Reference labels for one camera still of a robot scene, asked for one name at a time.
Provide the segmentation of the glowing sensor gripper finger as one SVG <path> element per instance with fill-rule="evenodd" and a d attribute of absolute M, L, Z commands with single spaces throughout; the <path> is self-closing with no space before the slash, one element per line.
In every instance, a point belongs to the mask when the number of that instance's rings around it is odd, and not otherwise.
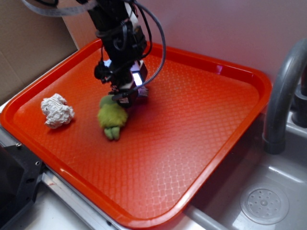
<path fill-rule="evenodd" d="M 130 108 L 138 96 L 138 91 L 129 93 L 129 90 L 120 90 L 116 93 L 116 103 L 123 108 Z"/>
<path fill-rule="evenodd" d="M 135 61 L 134 65 L 130 68 L 130 70 L 132 72 L 135 84 L 137 86 L 141 86 L 145 82 L 148 75 L 148 70 L 144 61 Z"/>

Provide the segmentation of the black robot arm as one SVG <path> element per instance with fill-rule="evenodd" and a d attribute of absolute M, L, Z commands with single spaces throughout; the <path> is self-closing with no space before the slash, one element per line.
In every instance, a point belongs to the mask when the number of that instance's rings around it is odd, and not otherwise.
<path fill-rule="evenodd" d="M 132 10 L 121 0 L 99 0 L 89 11 L 111 63 L 100 60 L 94 76 L 102 83 L 111 84 L 111 99 L 124 108 L 132 106 L 138 96 L 132 66 L 142 59 L 147 47 L 142 28 L 133 24 Z"/>

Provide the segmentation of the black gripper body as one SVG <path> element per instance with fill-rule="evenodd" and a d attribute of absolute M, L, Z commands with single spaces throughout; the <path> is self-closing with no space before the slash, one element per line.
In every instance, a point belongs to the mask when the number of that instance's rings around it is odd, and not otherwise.
<path fill-rule="evenodd" d="M 135 61 L 125 64 L 114 64 L 111 59 L 101 59 L 94 69 L 94 77 L 103 84 L 110 83 L 109 94 L 116 94 L 120 90 L 130 90 L 137 85 L 134 82 L 130 68 Z"/>

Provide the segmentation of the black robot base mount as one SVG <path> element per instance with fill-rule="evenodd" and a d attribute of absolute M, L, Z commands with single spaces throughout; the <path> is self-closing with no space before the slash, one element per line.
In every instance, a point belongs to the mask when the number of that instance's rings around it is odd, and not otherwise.
<path fill-rule="evenodd" d="M 44 163 L 21 143 L 0 148 L 0 228 L 7 230 L 36 200 Z"/>

